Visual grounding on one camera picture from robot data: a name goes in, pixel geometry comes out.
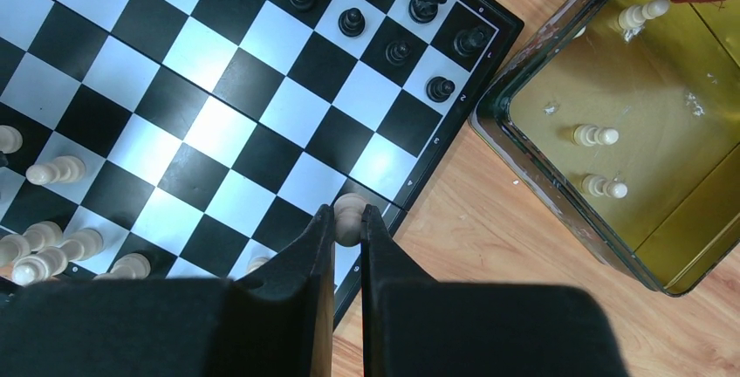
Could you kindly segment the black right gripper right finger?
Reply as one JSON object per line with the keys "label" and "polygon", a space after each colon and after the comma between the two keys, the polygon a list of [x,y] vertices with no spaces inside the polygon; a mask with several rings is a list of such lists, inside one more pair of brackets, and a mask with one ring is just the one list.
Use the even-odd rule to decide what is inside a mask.
{"label": "black right gripper right finger", "polygon": [[439,281],[362,215],[363,367],[367,376],[625,376],[609,320],[561,284]]}

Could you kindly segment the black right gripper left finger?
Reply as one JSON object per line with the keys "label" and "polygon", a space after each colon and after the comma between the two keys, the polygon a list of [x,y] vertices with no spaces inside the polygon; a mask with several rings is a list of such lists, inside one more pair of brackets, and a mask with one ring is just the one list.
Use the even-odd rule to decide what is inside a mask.
{"label": "black right gripper left finger", "polygon": [[4,376],[327,376],[334,214],[244,278],[51,281],[1,313]]}

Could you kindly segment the black white chess board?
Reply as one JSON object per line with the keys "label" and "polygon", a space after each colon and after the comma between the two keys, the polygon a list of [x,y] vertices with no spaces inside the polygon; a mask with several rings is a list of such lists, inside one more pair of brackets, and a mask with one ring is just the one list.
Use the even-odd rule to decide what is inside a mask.
{"label": "black white chess board", "polygon": [[[1,0],[1,231],[91,228],[152,276],[240,278],[348,193],[400,228],[523,22],[495,0]],[[435,76],[456,89],[427,97]],[[77,182],[25,172],[71,155]]]}

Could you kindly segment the white chess piece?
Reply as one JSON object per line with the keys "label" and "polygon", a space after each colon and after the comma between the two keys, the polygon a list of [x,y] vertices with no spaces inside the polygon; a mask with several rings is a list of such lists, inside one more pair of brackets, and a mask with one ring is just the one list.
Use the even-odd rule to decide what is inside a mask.
{"label": "white chess piece", "polygon": [[78,230],[59,246],[46,247],[19,259],[13,266],[11,281],[19,285],[45,281],[63,272],[70,262],[98,255],[103,247],[104,241],[98,231]]}

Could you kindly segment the yellow metal tin box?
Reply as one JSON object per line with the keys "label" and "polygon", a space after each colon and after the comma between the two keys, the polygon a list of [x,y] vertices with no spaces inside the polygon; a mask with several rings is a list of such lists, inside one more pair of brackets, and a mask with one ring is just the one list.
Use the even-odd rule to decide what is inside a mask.
{"label": "yellow metal tin box", "polygon": [[600,262],[680,297],[739,244],[739,2],[568,0],[471,124]]}

